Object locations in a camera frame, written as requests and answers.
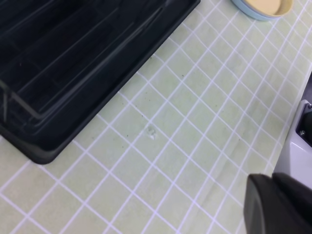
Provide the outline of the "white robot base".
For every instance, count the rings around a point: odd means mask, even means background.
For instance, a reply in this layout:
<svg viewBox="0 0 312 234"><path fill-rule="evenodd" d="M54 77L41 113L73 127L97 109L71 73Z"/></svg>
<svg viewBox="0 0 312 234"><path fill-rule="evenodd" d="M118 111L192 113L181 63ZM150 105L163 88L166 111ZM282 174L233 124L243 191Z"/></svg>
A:
<svg viewBox="0 0 312 234"><path fill-rule="evenodd" d="M307 100L299 102L280 156L273 170L275 173L286 173L290 176L294 176L303 172L303 169L308 165L308 157L312 152L311 147L296 130L309 104Z"/></svg>

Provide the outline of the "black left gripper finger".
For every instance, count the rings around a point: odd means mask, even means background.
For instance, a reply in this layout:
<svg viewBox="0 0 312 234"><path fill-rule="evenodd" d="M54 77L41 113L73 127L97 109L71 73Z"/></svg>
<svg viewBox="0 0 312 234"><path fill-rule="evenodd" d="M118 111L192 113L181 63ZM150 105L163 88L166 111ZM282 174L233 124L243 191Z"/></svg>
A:
<svg viewBox="0 0 312 234"><path fill-rule="evenodd" d="M250 174L243 216L248 234L310 234L312 191L284 173Z"/></svg>

